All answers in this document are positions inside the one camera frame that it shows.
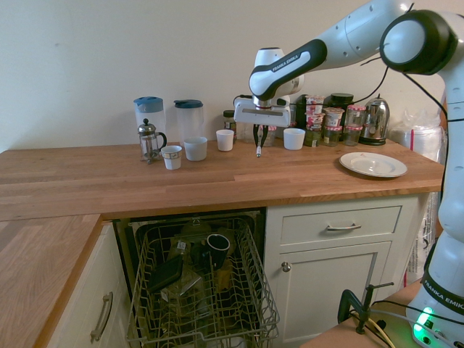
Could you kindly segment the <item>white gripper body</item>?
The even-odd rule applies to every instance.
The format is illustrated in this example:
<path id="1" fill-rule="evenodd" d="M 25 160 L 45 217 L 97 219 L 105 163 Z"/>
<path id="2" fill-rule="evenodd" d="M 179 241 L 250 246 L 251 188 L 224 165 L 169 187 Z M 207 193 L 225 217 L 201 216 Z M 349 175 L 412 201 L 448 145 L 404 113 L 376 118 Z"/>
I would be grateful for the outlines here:
<path id="1" fill-rule="evenodd" d="M 249 98 L 234 100 L 234 120 L 258 125 L 289 126 L 291 123 L 290 98 L 282 96 L 271 101 L 270 109 L 259 109 Z"/>

